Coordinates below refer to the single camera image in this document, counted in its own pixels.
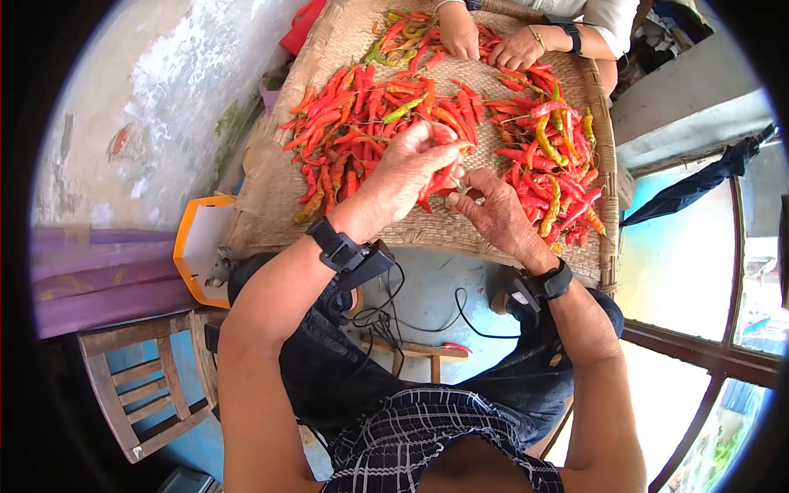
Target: glass pane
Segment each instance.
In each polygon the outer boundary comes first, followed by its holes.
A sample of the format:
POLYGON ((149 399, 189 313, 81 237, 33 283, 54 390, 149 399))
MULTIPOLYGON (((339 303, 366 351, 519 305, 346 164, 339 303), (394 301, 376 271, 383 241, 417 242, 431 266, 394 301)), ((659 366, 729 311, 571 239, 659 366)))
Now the glass pane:
MULTIPOLYGON (((633 207, 717 158, 636 180, 633 207)), ((616 303, 624 316, 720 341, 731 301, 734 212, 728 181, 672 215, 623 229, 616 303)))
MULTIPOLYGON (((676 450, 696 414, 710 377, 703 368, 621 341, 636 416, 636 432, 651 482, 676 450)), ((570 425, 559 434, 547 460, 563 465, 570 425)))
POLYGON ((745 224, 745 277, 734 343, 786 355, 789 314, 781 308, 778 278, 778 221, 789 169, 780 144, 768 145, 740 178, 745 224))
POLYGON ((660 493, 711 491, 756 429, 772 391, 726 379, 704 427, 660 493))

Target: chair backrest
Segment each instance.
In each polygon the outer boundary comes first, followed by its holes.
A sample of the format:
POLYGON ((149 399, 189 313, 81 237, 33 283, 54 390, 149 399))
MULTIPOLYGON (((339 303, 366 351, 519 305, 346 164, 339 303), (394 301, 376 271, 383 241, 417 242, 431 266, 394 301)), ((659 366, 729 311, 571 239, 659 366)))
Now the chair backrest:
POLYGON ((206 399, 201 399, 192 405, 186 403, 175 368, 170 336, 189 328, 187 317, 180 314, 131 326, 84 332, 77 336, 96 400, 99 401, 104 418, 110 425, 118 445, 131 463, 156 452, 211 415, 211 408, 206 399), (158 358, 110 373, 105 353, 152 339, 156 340, 158 358), (163 373, 161 378, 118 393, 116 387, 157 371, 163 373), (162 389, 167 389, 167 393, 146 402, 130 413, 123 409, 124 405, 149 397, 162 389), (164 409, 169 404, 175 408, 173 416, 142 431, 139 435, 134 431, 132 424, 164 409))

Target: blue umbrella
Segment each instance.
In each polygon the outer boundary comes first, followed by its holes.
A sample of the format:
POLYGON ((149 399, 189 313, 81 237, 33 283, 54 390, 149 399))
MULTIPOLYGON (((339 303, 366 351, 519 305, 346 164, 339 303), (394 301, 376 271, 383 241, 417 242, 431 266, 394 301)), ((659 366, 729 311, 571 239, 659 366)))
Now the blue umbrella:
POLYGON ((751 158, 759 153, 759 146, 774 135, 776 130, 775 126, 770 125, 757 136, 747 137, 733 147, 727 146, 719 161, 661 190, 649 202, 622 221, 619 227, 632 226, 652 218, 679 212, 723 183, 726 178, 741 177, 745 174, 745 168, 751 158))

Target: plaid fabric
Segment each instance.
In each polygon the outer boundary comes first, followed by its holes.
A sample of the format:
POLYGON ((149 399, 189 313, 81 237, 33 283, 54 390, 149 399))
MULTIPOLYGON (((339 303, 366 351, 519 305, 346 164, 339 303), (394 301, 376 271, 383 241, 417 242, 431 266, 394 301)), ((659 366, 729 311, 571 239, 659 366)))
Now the plaid fabric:
POLYGON ((335 474, 322 491, 415 492, 449 441, 474 433, 520 465, 535 493, 564 492, 556 468, 523 454, 515 428, 479 394, 425 384, 392 395, 360 421, 332 442, 335 474))

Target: pile of chili peppers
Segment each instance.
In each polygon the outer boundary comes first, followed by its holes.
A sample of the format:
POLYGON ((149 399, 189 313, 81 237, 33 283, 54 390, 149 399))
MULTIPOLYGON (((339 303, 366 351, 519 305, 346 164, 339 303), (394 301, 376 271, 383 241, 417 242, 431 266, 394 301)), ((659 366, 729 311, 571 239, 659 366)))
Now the pile of chili peppers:
POLYGON ((533 65, 527 74, 505 69, 496 75, 505 86, 517 92, 529 88, 537 97, 521 93, 484 104, 493 113, 489 121, 509 146, 495 153, 513 161, 502 179, 515 188, 526 217, 545 243, 561 252, 561 233, 567 233, 565 245, 577 241, 584 246, 589 227, 605 235, 605 226, 592 209, 602 191, 589 188, 598 176, 592 169, 596 140, 591 112, 586 108, 581 114, 565 102, 550 68, 533 65))
MULTIPOLYGON (((492 115, 488 121, 508 146, 495 153, 513 161, 502 179, 515 188, 524 212, 545 242, 561 252, 562 233, 566 233, 566 245, 577 241, 581 246, 589 238, 589 228, 605 235, 592 209, 601 190, 589 188, 597 177, 592 116, 589 108, 582 114, 565 102, 549 64, 497 73, 504 86, 519 93, 512 99, 483 99, 468 84, 454 79, 450 81, 458 85, 457 94, 439 95, 436 82, 421 75, 447 54, 436 22, 427 13, 398 10, 389 11, 385 22, 381 31, 377 22, 373 25, 379 38, 360 65, 340 68, 320 93, 307 87, 301 104, 292 109, 294 119, 280 126, 294 130, 294 139, 284 148, 296 150, 293 162, 301 163, 308 186, 300 200, 305 207, 296 222, 307 222, 321 205, 328 213, 352 196, 375 171, 392 136, 417 121, 448 125, 458 138, 439 125, 433 127, 434 139, 439 144, 459 144, 462 153, 472 151, 479 144, 477 126, 484 123, 487 107, 492 115), (434 54, 417 70, 428 50, 434 54), (407 69, 376 84, 373 62, 407 69)), ((486 62, 500 38, 492 28, 477 24, 477 29, 481 59, 486 62)), ((454 162, 436 172, 421 191, 417 203, 428 213, 428 196, 436 192, 446 196, 453 181, 461 189, 454 175, 457 166, 454 162)))

